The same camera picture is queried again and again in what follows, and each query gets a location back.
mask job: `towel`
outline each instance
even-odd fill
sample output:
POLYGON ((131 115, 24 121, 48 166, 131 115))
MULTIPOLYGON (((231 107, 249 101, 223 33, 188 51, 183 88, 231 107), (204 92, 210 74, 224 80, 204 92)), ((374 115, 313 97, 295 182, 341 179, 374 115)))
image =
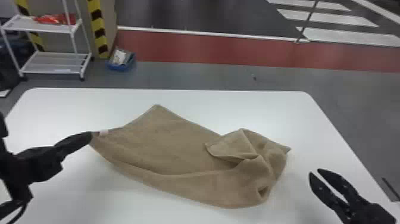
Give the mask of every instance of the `towel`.
POLYGON ((290 150, 246 129, 221 136, 160 105, 123 127, 94 132, 90 145, 136 180, 224 208, 265 202, 290 150))

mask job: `red object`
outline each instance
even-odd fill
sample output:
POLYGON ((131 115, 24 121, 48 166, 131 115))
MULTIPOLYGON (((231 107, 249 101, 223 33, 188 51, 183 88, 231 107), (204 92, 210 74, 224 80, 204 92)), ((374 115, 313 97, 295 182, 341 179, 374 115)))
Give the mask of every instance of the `red object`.
MULTIPOLYGON (((75 14, 70 13, 70 22, 71 25, 76 24, 76 16, 75 14)), ((41 15, 37 16, 33 19, 38 23, 46 23, 46 24, 68 24, 67 17, 65 14, 54 14, 54 15, 41 15)))
POLYGON ((400 48, 119 30, 137 61, 400 72, 400 48))

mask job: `yellow and black striped post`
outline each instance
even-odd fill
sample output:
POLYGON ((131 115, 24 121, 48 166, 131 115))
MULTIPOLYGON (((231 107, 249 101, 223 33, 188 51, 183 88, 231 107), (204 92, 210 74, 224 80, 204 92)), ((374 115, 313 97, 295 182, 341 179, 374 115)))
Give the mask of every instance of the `yellow and black striped post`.
MULTIPOLYGON (((18 6, 18 10, 22 15, 29 16, 29 8, 28 8, 28 2, 27 0, 15 0, 15 4, 18 6)), ((36 32, 29 32, 30 39, 32 40, 33 44, 37 46, 37 49, 40 51, 45 51, 45 48, 43 47, 43 41, 42 38, 39 36, 38 33, 36 32)))
POLYGON ((89 9, 92 31, 95 37, 96 49, 99 53, 99 58, 108 58, 110 55, 107 37, 105 35, 104 18, 101 12, 100 0, 87 0, 89 9))

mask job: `white line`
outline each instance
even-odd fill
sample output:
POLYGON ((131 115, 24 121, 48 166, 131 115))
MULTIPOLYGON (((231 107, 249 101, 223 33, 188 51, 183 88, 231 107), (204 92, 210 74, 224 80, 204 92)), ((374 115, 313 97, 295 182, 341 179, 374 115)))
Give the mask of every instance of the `white line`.
POLYGON ((400 24, 400 16, 398 16, 386 9, 383 9, 383 8, 373 4, 371 2, 368 2, 366 0, 353 0, 353 1, 359 3, 360 5, 362 5, 366 8, 369 8, 372 11, 375 11, 376 13, 379 13, 379 14, 385 16, 386 18, 392 20, 395 23, 400 24))
MULTIPOLYGON (((313 7, 314 1, 310 0, 267 0, 272 4, 281 4, 281 5, 295 5, 295 6, 303 6, 303 7, 313 7)), ((331 2, 318 2, 317 8, 323 8, 327 10, 342 10, 342 11, 351 11, 348 8, 344 7, 342 4, 331 3, 331 2)))
MULTIPOLYGON (((296 10, 278 10, 283 16, 290 20, 306 20, 309 12, 296 10)), ((375 23, 367 20, 364 17, 352 15, 336 15, 328 13, 313 13, 310 21, 318 21, 323 23, 339 23, 358 26, 378 27, 375 23)))
MULTIPOLYGON (((118 26, 118 30, 132 30, 132 31, 144 31, 144 32, 155 32, 155 33, 177 33, 177 34, 201 35, 201 36, 224 36, 228 38, 248 38, 248 39, 276 40, 276 41, 297 40, 297 38, 284 38, 279 36, 241 35, 241 34, 231 34, 231 33, 214 33, 214 32, 200 32, 200 31, 189 31, 189 30, 155 29, 155 28, 133 27, 133 26, 118 26)), ((302 38, 300 39, 300 42, 309 42, 309 40, 302 38)))
POLYGON ((306 28, 304 36, 311 41, 400 46, 400 38, 389 34, 306 28))
POLYGON ((0 97, 6 97, 9 91, 10 91, 9 89, 0 91, 0 97))

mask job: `table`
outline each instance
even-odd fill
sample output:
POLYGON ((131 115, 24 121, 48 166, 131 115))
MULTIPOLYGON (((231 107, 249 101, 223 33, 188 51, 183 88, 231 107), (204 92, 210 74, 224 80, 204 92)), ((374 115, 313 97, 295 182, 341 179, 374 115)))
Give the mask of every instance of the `table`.
MULTIPOLYGON (((245 209, 197 203, 129 179, 87 146, 68 156, 56 177, 32 185, 35 198, 19 223, 338 224, 308 185, 308 172, 319 167, 342 174, 400 220, 398 205, 304 92, 31 89, 6 118, 6 143, 14 153, 52 145, 75 133, 122 126, 153 104, 220 134, 245 127, 292 147, 270 199, 245 209)), ((5 194, 1 186, 1 201, 5 194)))

